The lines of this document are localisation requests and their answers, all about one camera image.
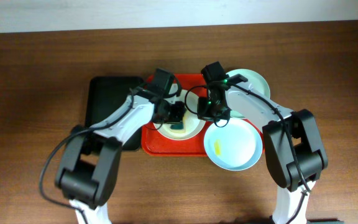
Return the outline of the green and yellow sponge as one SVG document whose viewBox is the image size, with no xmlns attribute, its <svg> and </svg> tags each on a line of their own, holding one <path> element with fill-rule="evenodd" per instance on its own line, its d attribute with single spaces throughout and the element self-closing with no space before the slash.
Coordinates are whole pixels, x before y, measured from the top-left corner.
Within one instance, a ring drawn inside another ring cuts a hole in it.
<svg viewBox="0 0 358 224">
<path fill-rule="evenodd" d="M 175 134 L 186 133 L 186 128 L 185 128 L 185 125 L 183 122 L 169 124 L 169 127 L 167 129 L 168 129 L 168 131 L 175 133 Z"/>
</svg>

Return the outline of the white plate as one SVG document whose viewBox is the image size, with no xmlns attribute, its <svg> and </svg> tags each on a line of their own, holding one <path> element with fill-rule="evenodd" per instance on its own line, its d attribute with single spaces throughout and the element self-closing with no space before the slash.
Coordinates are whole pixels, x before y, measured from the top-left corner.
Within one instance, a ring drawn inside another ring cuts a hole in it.
<svg viewBox="0 0 358 224">
<path fill-rule="evenodd" d="M 174 123 L 152 123 L 152 130 L 158 131 L 162 136 L 175 140 L 175 141 L 182 141 L 187 140 L 192 137 L 195 137 L 204 127 L 205 121 L 200 120 L 197 115 L 190 112 L 189 110 L 192 110 L 193 112 L 196 111 L 197 105 L 198 105 L 198 96 L 193 93 L 187 93 L 187 90 L 181 90 L 180 95 L 176 96 L 178 90 L 178 86 L 176 84 L 171 87 L 169 94 L 174 94 L 172 97 L 168 98 L 167 101 L 171 104 L 174 104 L 176 101 L 182 101 L 185 104 L 186 112 L 183 117 L 183 123 L 186 128 L 186 133 L 183 134 L 175 134 L 170 131 L 168 131 L 169 124 Z"/>
</svg>

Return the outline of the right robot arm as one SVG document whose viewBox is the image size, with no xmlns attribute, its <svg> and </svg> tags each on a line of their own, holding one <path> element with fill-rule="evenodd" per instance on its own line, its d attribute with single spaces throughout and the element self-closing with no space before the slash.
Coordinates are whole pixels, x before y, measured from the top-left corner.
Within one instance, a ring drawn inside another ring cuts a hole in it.
<svg viewBox="0 0 358 224">
<path fill-rule="evenodd" d="M 199 118 L 227 120 L 234 110 L 263 134 L 267 169 L 278 185 L 273 223 L 307 223 L 311 189 L 328 166 L 313 114 L 273 102 L 242 75 L 204 75 L 208 93 L 198 103 Z"/>
</svg>

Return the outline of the black plastic tray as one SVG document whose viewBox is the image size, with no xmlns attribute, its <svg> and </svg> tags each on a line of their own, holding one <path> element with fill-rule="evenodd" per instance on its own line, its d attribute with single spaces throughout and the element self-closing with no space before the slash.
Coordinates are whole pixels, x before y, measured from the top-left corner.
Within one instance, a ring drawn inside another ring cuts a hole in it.
<svg viewBox="0 0 358 224">
<path fill-rule="evenodd" d="M 141 77 L 95 77 L 90 81 L 85 127 L 90 127 L 115 112 L 126 100 L 130 88 L 143 83 Z M 140 148 L 142 130 L 139 128 L 122 146 L 123 151 L 136 151 Z M 87 135 L 84 149 L 99 154 L 105 139 Z"/>
</svg>

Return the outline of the light blue plate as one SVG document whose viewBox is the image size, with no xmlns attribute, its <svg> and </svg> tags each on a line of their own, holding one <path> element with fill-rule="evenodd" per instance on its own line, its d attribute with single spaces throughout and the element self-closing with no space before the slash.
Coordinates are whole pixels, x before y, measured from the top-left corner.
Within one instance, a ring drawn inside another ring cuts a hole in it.
<svg viewBox="0 0 358 224">
<path fill-rule="evenodd" d="M 246 119 L 230 119 L 212 124 L 205 132 L 204 150 L 218 167 L 242 171 L 261 158 L 263 141 L 260 131 Z"/>
</svg>

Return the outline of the mint green plate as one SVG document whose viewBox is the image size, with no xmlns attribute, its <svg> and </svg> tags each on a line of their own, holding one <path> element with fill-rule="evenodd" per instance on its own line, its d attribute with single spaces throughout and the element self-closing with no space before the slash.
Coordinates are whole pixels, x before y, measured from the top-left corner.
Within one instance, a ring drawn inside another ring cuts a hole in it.
<svg viewBox="0 0 358 224">
<path fill-rule="evenodd" d="M 252 91 L 256 90 L 259 93 L 263 94 L 265 97 L 270 98 L 270 87 L 265 78 L 259 73 L 245 68 L 238 68 L 231 70 L 226 74 L 230 77 L 234 75 L 242 75 L 243 77 L 246 77 L 246 79 L 248 79 L 248 81 L 252 85 Z"/>
</svg>

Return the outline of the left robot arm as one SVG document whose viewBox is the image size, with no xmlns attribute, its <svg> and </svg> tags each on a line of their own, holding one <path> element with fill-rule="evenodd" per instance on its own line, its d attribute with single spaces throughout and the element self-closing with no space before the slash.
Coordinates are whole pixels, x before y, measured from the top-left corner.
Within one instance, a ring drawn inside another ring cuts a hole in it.
<svg viewBox="0 0 358 224">
<path fill-rule="evenodd" d="M 104 120 L 74 129 L 59 146 L 65 151 L 55 185 L 69 200 L 78 223 L 109 223 L 107 201 L 117 181 L 123 145 L 143 125 L 181 118 L 176 109 L 181 87 L 172 90 L 137 87 Z"/>
</svg>

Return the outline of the red plastic tray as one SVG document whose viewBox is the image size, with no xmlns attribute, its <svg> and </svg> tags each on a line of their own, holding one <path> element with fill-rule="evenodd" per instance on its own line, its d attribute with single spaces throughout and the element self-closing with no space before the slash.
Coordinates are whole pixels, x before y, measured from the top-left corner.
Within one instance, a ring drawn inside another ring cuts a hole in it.
<svg viewBox="0 0 358 224">
<path fill-rule="evenodd" d="M 193 86 L 203 85 L 205 81 L 202 75 L 199 73 L 176 73 L 175 76 L 178 78 L 182 88 L 189 90 Z M 263 134 L 255 127 L 248 119 L 243 119 L 255 128 L 262 139 L 262 152 L 264 152 L 263 146 Z M 149 122 L 141 127 L 141 146 L 143 150 L 151 156 L 194 156 L 194 157 L 206 157 L 204 150 L 204 135 L 206 130 L 211 126 L 215 126 L 211 122 L 206 122 L 202 130 L 194 137 L 187 140 L 175 141 L 164 137 L 155 129 L 153 123 Z"/>
</svg>

